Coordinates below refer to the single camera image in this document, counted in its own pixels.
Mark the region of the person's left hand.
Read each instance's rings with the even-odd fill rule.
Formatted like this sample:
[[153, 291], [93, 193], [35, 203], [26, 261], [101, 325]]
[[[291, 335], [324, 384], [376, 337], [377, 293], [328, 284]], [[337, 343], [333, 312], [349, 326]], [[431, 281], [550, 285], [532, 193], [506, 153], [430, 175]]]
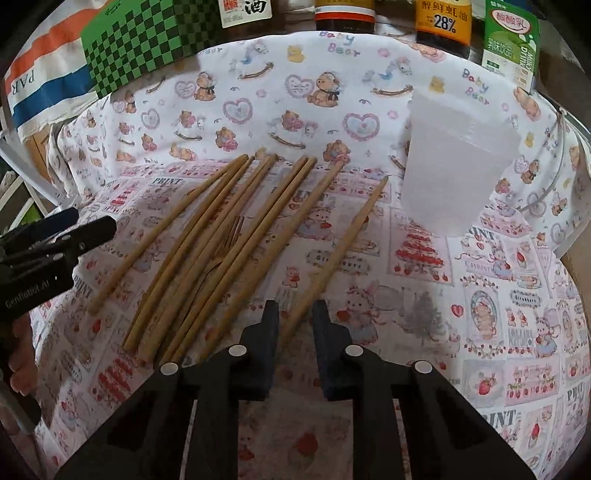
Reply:
[[32, 327], [28, 314], [13, 323], [13, 335], [17, 344], [9, 361], [9, 367], [13, 372], [10, 383], [15, 392], [27, 396], [36, 388], [38, 381]]

